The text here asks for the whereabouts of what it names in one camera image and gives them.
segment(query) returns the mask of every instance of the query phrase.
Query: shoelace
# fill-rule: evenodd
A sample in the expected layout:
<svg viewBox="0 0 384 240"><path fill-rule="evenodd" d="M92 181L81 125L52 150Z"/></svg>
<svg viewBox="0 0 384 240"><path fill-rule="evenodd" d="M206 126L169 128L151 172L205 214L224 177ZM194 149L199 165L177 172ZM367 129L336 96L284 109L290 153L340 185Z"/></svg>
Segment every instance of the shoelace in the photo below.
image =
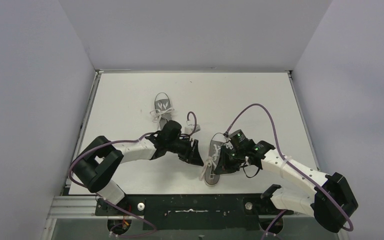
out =
<svg viewBox="0 0 384 240"><path fill-rule="evenodd" d="M202 181L204 179L205 172L207 168L216 168L217 163L216 160L219 157L219 152L221 147L217 146L217 144L214 144L215 153L212 156L208 156L207 159L204 162L204 166L202 167L201 174L199 175L199 180Z"/></svg>
<svg viewBox="0 0 384 240"><path fill-rule="evenodd" d="M155 109L149 112L151 116L153 117L152 121L154 123L160 123L161 118L164 114L171 114L175 111L173 107L169 107L166 110L161 111L161 109Z"/></svg>

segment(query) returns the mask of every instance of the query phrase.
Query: gray wall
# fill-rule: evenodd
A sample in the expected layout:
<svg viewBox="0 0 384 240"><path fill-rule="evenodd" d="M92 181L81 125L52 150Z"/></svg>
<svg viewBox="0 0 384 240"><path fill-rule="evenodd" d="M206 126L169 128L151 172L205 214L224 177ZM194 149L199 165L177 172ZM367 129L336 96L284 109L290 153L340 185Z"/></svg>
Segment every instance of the gray wall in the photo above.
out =
<svg viewBox="0 0 384 240"><path fill-rule="evenodd" d="M318 160L356 194L351 239L384 239L384 1L334 0L292 76Z"/></svg>
<svg viewBox="0 0 384 240"><path fill-rule="evenodd" d="M291 70L332 0L59 0L97 69Z"/></svg>
<svg viewBox="0 0 384 240"><path fill-rule="evenodd" d="M0 239L40 237L93 77L57 0L0 0Z"/></svg>

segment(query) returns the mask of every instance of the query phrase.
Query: sneaker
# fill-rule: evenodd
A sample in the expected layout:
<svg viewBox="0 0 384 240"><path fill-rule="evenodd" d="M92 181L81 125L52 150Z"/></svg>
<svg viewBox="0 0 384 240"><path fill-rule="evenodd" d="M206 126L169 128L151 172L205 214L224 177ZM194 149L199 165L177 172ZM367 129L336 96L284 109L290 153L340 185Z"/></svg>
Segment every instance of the sneaker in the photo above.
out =
<svg viewBox="0 0 384 240"><path fill-rule="evenodd" d="M208 158L204 162L204 167L202 168L201 175L199 176L199 180L204 179L207 186L215 186L220 180L220 175L214 174L214 170L219 163L222 145L226 142L227 140L223 134L216 133L209 143Z"/></svg>
<svg viewBox="0 0 384 240"><path fill-rule="evenodd" d="M160 92L156 95L154 101L155 110L150 114L153 116L153 122L159 124L159 129L163 129L164 125L172 119L172 112L175 110L172 107L169 96Z"/></svg>

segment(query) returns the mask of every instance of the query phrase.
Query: wire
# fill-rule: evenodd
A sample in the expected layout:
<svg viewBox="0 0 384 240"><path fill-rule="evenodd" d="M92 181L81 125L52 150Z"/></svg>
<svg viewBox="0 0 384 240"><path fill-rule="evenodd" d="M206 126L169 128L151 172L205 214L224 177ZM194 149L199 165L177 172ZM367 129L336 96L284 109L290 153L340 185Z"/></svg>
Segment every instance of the wire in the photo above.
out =
<svg viewBox="0 0 384 240"><path fill-rule="evenodd" d="M249 166L243 166L242 167L242 170L243 170L243 173L245 174L245 176L249 179L252 179L253 177L257 176L257 174L259 173L260 171L260 168L257 169L257 171L255 172L255 174L253 176L248 176L247 173L245 172L245 167L249 167Z"/></svg>
<svg viewBox="0 0 384 240"><path fill-rule="evenodd" d="M274 141L276 143L276 148L277 148L277 151L279 152L279 155L280 157L282 158L282 160L286 161L286 158L285 156L282 154L281 152L281 148L279 146L279 140L278 140L278 134L276 133L276 127L275 127L275 122L273 121L273 118L272 118L272 115L270 114L270 112L267 110L267 108L265 108L263 105L259 104L259 103L253 103L249 106L247 106L244 110L242 110L237 116L236 118L233 120L233 122L230 124L230 126L227 128L226 132L225 132L225 135L228 135L229 134L229 131L232 129L233 125L235 124L235 122L238 120L238 118L246 111L248 110L249 108L253 107L253 106L258 106L260 108L262 108L265 113L267 114L268 118L270 119L270 122L271 122L271 126L273 128L273 134L274 134ZM332 204L339 210L339 212L342 214L342 216L345 218L345 220L348 222L349 224L349 228L347 227L344 227L342 226L342 229L344 229L345 231L348 231L348 232L351 232L354 230L354 225L353 223L351 222L351 219L350 217L347 215L347 213L345 213L345 211L342 209L341 206L339 206L339 204L335 201L335 199L322 187L320 186L317 182L315 182L313 179L311 179L311 177L307 176L304 172L302 172L301 170L299 170L295 165L293 165L290 161L287 161L286 164L288 164L292 169L294 169L296 172L298 172L301 176L303 176L304 178L306 178L308 181L310 181L310 183L312 183L314 186L316 186L328 199L329 201L332 202Z"/></svg>
<svg viewBox="0 0 384 240"><path fill-rule="evenodd" d="M129 205L128 206L128 211L131 212L132 211L132 205ZM126 224L127 226L129 226L129 223L126 221L125 219L125 214L123 215L123 223Z"/></svg>
<svg viewBox="0 0 384 240"><path fill-rule="evenodd" d="M145 134L143 134L142 136L140 136L137 140L117 140L117 141L106 142L106 143L104 143L104 144L102 144L102 145L96 146L96 147L94 147L94 148L92 148L92 149L90 149L90 150L84 152L83 154L81 154L80 156L78 156L78 157L72 162L70 168L68 169L68 178L70 178L70 180L71 180L73 183L75 183L75 184L77 184L77 185L80 185L80 186L86 188L86 186L85 186L84 184L82 184L82 183L76 181L76 180L73 178L73 168L76 166L76 164L77 164L81 159L83 159L85 156L89 155L90 153L93 153L93 152L95 152L96 150L101 149L101 148L104 148L104 147L106 147L106 146L113 145L113 144L120 144L120 143L137 143L137 142L139 142L140 140L142 140L145 136L147 136L147 135L151 135L151 134L154 134L154 132L148 132L148 133L145 133ZM149 226L151 226L151 227L153 228L153 230L152 230L152 231L149 231L149 232L145 232L145 233L137 234L137 235L130 235L130 236L123 236L123 235L120 235L120 236L118 236L119 238L123 238L123 239L127 239L127 238L139 238L139 237L143 237L143 236L147 236L147 235L153 234L153 233L155 233L155 232L157 231L157 227L156 227L154 224L152 224L151 222L149 222L148 220L146 220L146 219L144 219L144 218L142 218L142 217L140 217L140 216L138 216L138 215L136 215L136 214L134 214L134 213L132 213L132 212L126 211L126 210L124 210L123 208L121 208L121 207L115 205L114 203L112 203L112 202L110 202L110 201L108 201L108 200L106 200L106 199L104 199L104 202L106 202L108 205L112 206L113 208L115 208L115 209L117 209L117 210L119 210L119 211L121 211L121 212L123 212L123 213L125 213L125 214L127 214L127 215L130 215L130 216L132 216L132 217L134 217L134 218L136 218L136 219L138 219L138 220L144 222L145 224L148 224ZM118 227L119 225L120 225L120 224L113 226L113 227L110 229L110 232L112 232L113 229L116 228L116 227Z"/></svg>
<svg viewBox="0 0 384 240"><path fill-rule="evenodd" d="M188 112L187 113L187 116L186 116L186 118L187 118L187 120L189 121L189 115L191 115L192 114L192 116L193 116L193 119L195 119L195 124L193 125L193 130L192 130L192 132L189 134L189 136L192 136L192 134L194 134L195 133L195 131L197 130L197 116L195 115L195 113L193 112L193 111L190 111L190 112Z"/></svg>
<svg viewBox="0 0 384 240"><path fill-rule="evenodd" d="M267 234L271 234L271 232L269 232L270 228L272 228L272 226L276 223L276 221L278 219L280 219L286 213L286 211L287 211L286 209L283 209L281 212L279 212L279 214L275 218L273 218L273 220L270 222L268 227L264 230L264 233L261 236L261 240L264 240L264 238L267 236Z"/></svg>

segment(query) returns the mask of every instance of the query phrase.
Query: screw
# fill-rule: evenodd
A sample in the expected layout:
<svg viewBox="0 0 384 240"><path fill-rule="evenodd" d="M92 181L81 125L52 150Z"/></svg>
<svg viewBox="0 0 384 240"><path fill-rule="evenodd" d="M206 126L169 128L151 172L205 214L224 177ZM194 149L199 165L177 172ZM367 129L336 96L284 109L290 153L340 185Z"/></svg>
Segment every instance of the screw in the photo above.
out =
<svg viewBox="0 0 384 240"><path fill-rule="evenodd" d="M245 208L247 210L252 210L253 209L253 204L251 202L247 202L247 203L245 203Z"/></svg>
<svg viewBox="0 0 384 240"><path fill-rule="evenodd" d="M137 210L143 211L145 209L145 204L143 202L139 202L137 204Z"/></svg>

